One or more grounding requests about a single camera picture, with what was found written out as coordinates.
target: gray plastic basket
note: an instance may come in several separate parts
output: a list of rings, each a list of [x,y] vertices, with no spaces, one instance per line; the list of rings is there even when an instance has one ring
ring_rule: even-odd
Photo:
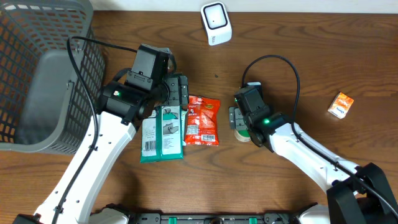
[[[93,38],[90,2],[0,0],[0,150],[74,154],[91,112],[66,51],[69,36]],[[92,42],[73,40],[95,101],[104,59]]]

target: red snack bag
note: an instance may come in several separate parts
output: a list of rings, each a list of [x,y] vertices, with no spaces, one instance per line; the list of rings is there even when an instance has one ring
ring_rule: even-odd
[[[220,101],[200,96],[189,96],[187,145],[218,146],[217,112]]]

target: wooden table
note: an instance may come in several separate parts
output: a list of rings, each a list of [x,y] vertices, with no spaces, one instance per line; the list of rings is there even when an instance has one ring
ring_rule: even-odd
[[[95,202],[164,213],[255,213],[326,204],[316,183],[266,148],[241,143],[229,129],[228,107],[249,63],[265,54],[289,58],[302,91],[297,122],[342,157],[386,173],[398,197],[398,17],[369,14],[230,13],[233,38],[210,47],[197,12],[95,12],[96,38],[126,47],[169,47],[190,93],[221,100],[220,146],[188,146],[184,160],[140,164],[141,132],[116,161]],[[104,49],[106,80],[135,55]],[[291,69],[277,59],[252,67],[265,99],[291,114]],[[355,102],[345,119],[327,112],[342,91]],[[60,180],[72,157],[0,153],[0,223],[30,214]]]

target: metal bracket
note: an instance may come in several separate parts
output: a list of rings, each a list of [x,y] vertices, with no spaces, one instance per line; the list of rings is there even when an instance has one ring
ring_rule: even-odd
[[[242,112],[239,108],[231,106],[229,111],[229,127],[236,129],[237,131],[247,130],[248,127],[245,125],[243,120]]]
[[[189,103],[188,78],[182,74],[168,78],[166,85],[169,87],[168,106],[187,105]]]
[[[265,224],[293,224],[289,222],[289,213],[266,213],[264,215]]]
[[[129,224],[266,224],[262,215],[159,215],[136,214]]]

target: green led light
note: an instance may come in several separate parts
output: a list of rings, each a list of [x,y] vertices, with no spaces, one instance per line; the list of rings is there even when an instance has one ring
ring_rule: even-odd
[[[115,95],[115,96],[120,96],[120,92],[119,92],[119,91],[115,91],[115,92],[113,93],[113,95]]]

